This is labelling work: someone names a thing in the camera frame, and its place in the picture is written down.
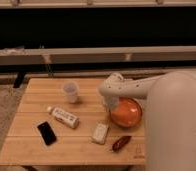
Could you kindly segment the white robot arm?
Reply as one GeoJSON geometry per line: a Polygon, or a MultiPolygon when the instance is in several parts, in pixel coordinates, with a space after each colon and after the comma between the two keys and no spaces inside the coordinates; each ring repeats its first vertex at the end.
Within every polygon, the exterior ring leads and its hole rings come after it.
{"type": "Polygon", "coordinates": [[[144,99],[146,171],[196,171],[196,71],[128,80],[114,73],[99,86],[109,108],[144,99]]]}

